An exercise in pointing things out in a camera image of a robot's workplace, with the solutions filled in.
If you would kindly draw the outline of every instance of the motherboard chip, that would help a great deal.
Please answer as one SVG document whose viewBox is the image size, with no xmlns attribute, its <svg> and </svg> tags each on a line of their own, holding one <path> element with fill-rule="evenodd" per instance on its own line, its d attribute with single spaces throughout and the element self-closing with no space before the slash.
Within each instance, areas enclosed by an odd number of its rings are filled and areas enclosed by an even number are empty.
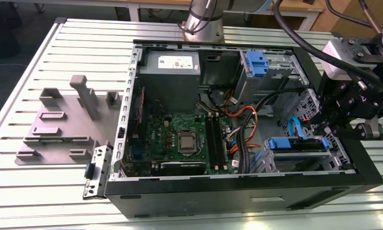
<svg viewBox="0 0 383 230">
<path fill-rule="evenodd" d="M 196 133 L 195 130 L 179 130 L 176 132 L 176 151 L 184 157 L 196 153 Z"/>
<path fill-rule="evenodd" d="M 179 149 L 182 150 L 192 150 L 194 149 L 194 137 L 184 136 L 179 137 Z"/>
</svg>

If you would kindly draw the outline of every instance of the black hose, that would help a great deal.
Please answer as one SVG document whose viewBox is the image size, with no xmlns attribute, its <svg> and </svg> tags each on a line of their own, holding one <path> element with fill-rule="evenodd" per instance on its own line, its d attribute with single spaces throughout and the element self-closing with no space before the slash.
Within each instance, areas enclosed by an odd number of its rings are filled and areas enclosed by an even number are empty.
<svg viewBox="0 0 383 230">
<path fill-rule="evenodd" d="M 281 0 L 277 0 L 275 3 L 275 7 L 272 9 L 273 12 L 273 16 L 275 16 L 275 20 L 277 21 L 279 26 L 281 27 L 281 29 L 284 30 L 284 32 L 287 33 L 287 35 L 289 36 L 289 38 L 295 41 L 295 43 L 305 50 L 305 52 L 308 52 L 309 54 L 312 54 L 316 58 L 319 58 L 321 61 L 327 62 L 328 64 L 336 66 L 337 68 L 340 68 L 341 70 L 344 70 L 345 72 L 352 72 L 355 73 L 360 79 L 363 81 L 365 81 L 365 83 L 371 84 L 373 86 L 373 90 L 381 92 L 383 91 L 383 84 L 380 82 L 380 80 L 369 75 L 364 70 L 361 70 L 360 68 L 352 66 L 351 64 L 348 64 L 347 62 L 339 60 L 337 58 L 327 55 L 325 53 L 323 53 L 320 50 L 317 50 L 316 48 L 313 48 L 304 40 L 303 38 L 293 32 L 293 30 L 289 28 L 289 26 L 287 25 L 285 20 L 283 19 L 280 12 L 279 12 L 279 5 L 281 3 Z"/>
<path fill-rule="evenodd" d="M 359 0 L 359 4 L 360 4 L 361 9 L 367 10 L 367 5 L 365 5 L 364 0 Z"/>
<path fill-rule="evenodd" d="M 327 7 L 328 11 L 329 11 L 335 16 L 337 16 L 339 18 L 343 18 L 344 20 L 347 20 L 347 21 L 349 21 L 349 22 L 352 22 L 352 23 L 356 23 L 356 24 L 359 24 L 359 25 L 363 25 L 363 26 L 371 28 L 371 25 L 369 25 L 367 22 L 364 22 L 364 21 L 361 21 L 361 20 L 359 20 L 359 19 L 356 19 L 356 18 L 353 18 L 353 17 L 349 17 L 349 16 L 347 16 L 347 15 L 344 15 L 344 14 L 340 14 L 340 13 L 332 8 L 331 0 L 324 0 L 324 2 L 325 2 L 325 7 Z"/>
</svg>

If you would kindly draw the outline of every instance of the wooden desk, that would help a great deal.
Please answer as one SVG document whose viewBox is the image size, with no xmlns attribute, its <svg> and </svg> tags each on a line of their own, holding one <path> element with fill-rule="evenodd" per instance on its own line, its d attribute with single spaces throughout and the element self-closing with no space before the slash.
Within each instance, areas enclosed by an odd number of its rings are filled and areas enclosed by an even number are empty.
<svg viewBox="0 0 383 230">
<path fill-rule="evenodd" d="M 187 10 L 191 0 L 128 0 L 128 13 L 130 20 L 134 22 L 139 21 L 136 9 L 151 8 L 151 9 L 168 9 L 168 10 Z M 245 14 L 263 14 L 271 15 L 272 6 L 264 11 L 245 12 Z M 301 0 L 284 0 L 279 7 L 281 16 L 303 17 L 304 20 L 300 24 L 299 30 L 308 31 L 313 25 L 319 13 L 324 11 L 324 5 L 315 0 L 312 5 L 301 2 Z M 229 13 L 244 13 L 240 11 L 224 11 Z"/>
<path fill-rule="evenodd" d="M 188 10 L 191 0 L 0 0 L 11 2 L 29 2 L 44 4 L 62 4 L 62 5 L 84 5 L 84 6 L 108 6 L 108 7 L 126 7 L 128 9 L 130 20 L 139 21 L 139 9 L 167 9 L 167 10 Z M 308 31 L 316 20 L 320 12 L 324 11 L 324 6 L 315 0 L 313 5 L 308 5 L 301 0 L 284 0 L 280 4 L 281 16 L 304 17 L 299 30 Z M 261 12 L 245 12 L 245 14 L 263 14 L 271 15 L 271 6 Z"/>
</svg>

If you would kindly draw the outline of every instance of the metal case frame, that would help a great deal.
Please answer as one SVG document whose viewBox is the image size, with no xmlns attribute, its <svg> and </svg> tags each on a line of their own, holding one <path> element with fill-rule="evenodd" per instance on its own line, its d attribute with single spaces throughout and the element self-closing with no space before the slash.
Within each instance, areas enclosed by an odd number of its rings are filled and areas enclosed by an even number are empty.
<svg viewBox="0 0 383 230">
<path fill-rule="evenodd" d="M 200 46 L 235 51 L 241 47 L 289 49 L 311 87 L 316 92 L 320 87 L 319 71 L 309 55 L 297 47 L 146 40 L 135 40 L 134 44 L 136 44 L 134 49 L 138 49 L 139 52 L 144 47 L 154 46 L 164 49 L 168 45 L 175 45 L 178 50 L 183 46 L 192 47 L 195 50 L 200 49 Z M 132 65 L 135 63 L 135 61 L 130 62 L 128 86 L 122 103 L 130 103 L 130 99 L 126 97 L 130 97 L 131 94 L 132 84 L 130 83 L 134 80 L 135 66 Z M 124 132 L 124 125 L 127 125 L 128 105 L 126 106 L 126 110 L 123 109 L 123 116 L 126 117 L 119 120 L 116 135 L 120 131 Z M 203 177 L 198 180 L 139 179 L 132 181 L 114 181 L 111 177 L 106 183 L 104 196 L 126 217 L 186 216 L 315 208 L 348 193 L 367 191 L 383 184 L 381 176 L 360 141 L 341 139 L 340 143 L 356 170 L 353 174 L 307 176 L 292 174 L 277 177 L 239 176 L 237 178 L 216 179 Z M 122 143 L 119 145 L 118 139 L 114 146 L 119 151 Z M 111 173 L 118 166 L 119 161 L 111 159 Z"/>
</svg>

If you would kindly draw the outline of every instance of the aluminum table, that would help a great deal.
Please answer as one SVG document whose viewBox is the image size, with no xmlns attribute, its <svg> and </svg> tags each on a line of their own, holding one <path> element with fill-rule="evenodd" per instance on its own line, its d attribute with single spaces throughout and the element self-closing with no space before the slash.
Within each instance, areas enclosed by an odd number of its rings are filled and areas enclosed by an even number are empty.
<svg viewBox="0 0 383 230">
<path fill-rule="evenodd" d="M 280 30 L 224 27 L 223 34 L 227 43 L 295 46 Z M 328 33 L 299 34 L 319 49 L 332 39 Z M 74 94 L 70 76 L 83 74 L 96 94 L 124 94 L 132 39 L 182 40 L 182 33 L 166 23 L 67 19 L 51 26 L 0 112 L 0 228 L 383 229 L 383 185 L 312 210 L 126 219 L 106 199 L 82 200 L 84 165 L 14 164 L 43 87 Z M 383 141 L 363 145 L 383 175 Z"/>
</svg>

